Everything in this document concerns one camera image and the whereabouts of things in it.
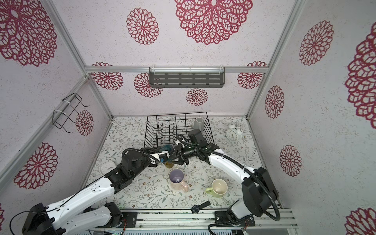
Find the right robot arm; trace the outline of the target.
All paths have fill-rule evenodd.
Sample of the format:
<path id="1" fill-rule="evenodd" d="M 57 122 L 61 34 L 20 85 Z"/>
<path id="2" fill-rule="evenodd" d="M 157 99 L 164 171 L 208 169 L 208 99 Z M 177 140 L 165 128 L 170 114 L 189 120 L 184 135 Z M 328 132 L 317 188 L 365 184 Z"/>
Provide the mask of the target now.
<path id="1" fill-rule="evenodd" d="M 179 142 L 173 154 L 179 163 L 186 164 L 191 157 L 198 157 L 233 178 L 240 186 L 242 199 L 236 201 L 229 209 L 229 214 L 237 219 L 249 215 L 269 218 L 279 221 L 281 214 L 277 206 L 278 192 L 271 180 L 268 171 L 246 166 L 226 154 L 215 144 L 209 144 L 200 130 L 189 132 L 187 139 L 182 134 L 177 134 Z"/>

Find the black wire dish rack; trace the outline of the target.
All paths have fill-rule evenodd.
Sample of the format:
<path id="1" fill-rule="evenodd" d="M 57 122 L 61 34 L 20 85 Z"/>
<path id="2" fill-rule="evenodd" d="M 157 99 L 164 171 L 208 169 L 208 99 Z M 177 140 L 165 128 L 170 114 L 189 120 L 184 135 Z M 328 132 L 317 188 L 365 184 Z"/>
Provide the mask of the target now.
<path id="1" fill-rule="evenodd" d="M 194 129 L 194 122 L 197 118 L 203 120 L 201 132 L 204 138 L 208 143 L 213 144 L 214 138 L 208 113 L 194 112 L 148 116 L 146 120 L 144 147 L 174 146 L 178 134 L 182 134 L 188 139 L 189 132 Z"/>

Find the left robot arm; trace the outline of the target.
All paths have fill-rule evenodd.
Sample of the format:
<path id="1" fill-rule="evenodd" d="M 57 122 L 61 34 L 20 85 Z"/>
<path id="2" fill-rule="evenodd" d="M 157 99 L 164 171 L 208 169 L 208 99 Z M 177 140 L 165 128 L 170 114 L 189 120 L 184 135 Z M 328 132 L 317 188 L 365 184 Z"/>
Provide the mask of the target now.
<path id="1" fill-rule="evenodd" d="M 123 151 L 121 163 L 79 192 L 56 203 L 39 203 L 29 211 L 22 228 L 24 235 L 74 235 L 93 227 L 116 227 L 122 222 L 122 212 L 111 202 L 93 211 L 93 204 L 113 197 L 147 167 L 166 163 L 173 151 L 167 147 L 128 148 Z"/>

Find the pink tall mug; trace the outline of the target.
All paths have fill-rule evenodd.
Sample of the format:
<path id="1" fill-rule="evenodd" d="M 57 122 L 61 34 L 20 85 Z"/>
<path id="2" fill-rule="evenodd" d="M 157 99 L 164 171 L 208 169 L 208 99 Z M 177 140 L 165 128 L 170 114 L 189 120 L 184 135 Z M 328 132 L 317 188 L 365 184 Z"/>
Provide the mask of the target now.
<path id="1" fill-rule="evenodd" d="M 169 173 L 169 182 L 173 190 L 188 192 L 189 185 L 185 182 L 185 174 L 181 169 L 172 169 Z"/>

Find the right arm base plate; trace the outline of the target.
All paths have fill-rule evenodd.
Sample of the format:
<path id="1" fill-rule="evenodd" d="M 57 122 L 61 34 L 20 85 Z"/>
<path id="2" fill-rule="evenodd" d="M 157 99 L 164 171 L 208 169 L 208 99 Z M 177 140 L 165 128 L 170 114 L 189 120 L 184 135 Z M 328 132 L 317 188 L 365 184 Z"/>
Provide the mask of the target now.
<path id="1" fill-rule="evenodd" d="M 256 225 L 252 215 L 244 218 L 237 218 L 230 211 L 215 211 L 214 212 L 215 224 L 218 227 L 226 226 L 240 226 L 240 227 L 254 227 Z"/>

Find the teal mug cream inside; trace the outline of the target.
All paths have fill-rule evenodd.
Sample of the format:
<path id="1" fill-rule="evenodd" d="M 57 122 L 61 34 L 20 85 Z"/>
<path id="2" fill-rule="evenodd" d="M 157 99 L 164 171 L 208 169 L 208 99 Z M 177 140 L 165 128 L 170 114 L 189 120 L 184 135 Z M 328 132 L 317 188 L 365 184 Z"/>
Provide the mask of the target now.
<path id="1" fill-rule="evenodd" d="M 160 162 L 166 163 L 169 160 L 170 154 L 172 152 L 171 145 L 164 145 L 157 151 L 157 156 Z"/>

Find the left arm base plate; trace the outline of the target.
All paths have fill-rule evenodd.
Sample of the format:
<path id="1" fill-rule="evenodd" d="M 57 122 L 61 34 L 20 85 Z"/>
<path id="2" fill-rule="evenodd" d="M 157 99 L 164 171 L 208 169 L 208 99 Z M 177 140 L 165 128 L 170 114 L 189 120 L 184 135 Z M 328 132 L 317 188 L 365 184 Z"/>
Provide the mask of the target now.
<path id="1" fill-rule="evenodd" d="M 135 211 L 122 212 L 121 228 L 135 228 L 137 222 L 138 213 Z"/>

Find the grey mug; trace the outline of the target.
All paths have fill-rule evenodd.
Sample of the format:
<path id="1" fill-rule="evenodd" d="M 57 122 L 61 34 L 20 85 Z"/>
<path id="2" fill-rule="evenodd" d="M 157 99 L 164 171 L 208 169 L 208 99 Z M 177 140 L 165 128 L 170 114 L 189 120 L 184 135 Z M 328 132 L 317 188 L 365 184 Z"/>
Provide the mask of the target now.
<path id="1" fill-rule="evenodd" d="M 194 120 L 193 128 L 198 129 L 200 132 L 204 132 L 205 120 L 202 117 L 197 117 Z"/>

